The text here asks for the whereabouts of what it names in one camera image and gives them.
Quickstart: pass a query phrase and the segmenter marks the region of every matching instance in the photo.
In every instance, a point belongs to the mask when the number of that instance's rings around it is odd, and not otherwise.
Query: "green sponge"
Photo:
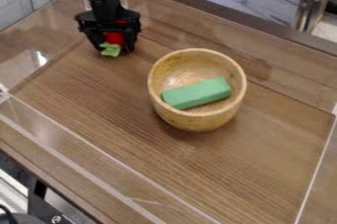
[[[118,44],[103,42],[99,44],[99,47],[103,47],[103,50],[99,51],[99,54],[107,57],[117,57],[121,52],[121,46]]]
[[[217,77],[162,91],[162,99],[173,108],[185,110],[226,99],[230,93],[225,78]]]

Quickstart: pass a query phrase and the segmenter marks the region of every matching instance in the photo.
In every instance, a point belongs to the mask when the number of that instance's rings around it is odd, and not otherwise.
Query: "red object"
[[[125,24],[126,21],[117,21],[118,24]],[[107,41],[110,44],[118,44],[121,48],[123,48],[123,35],[122,33],[115,32],[106,32],[105,33],[105,41]]]

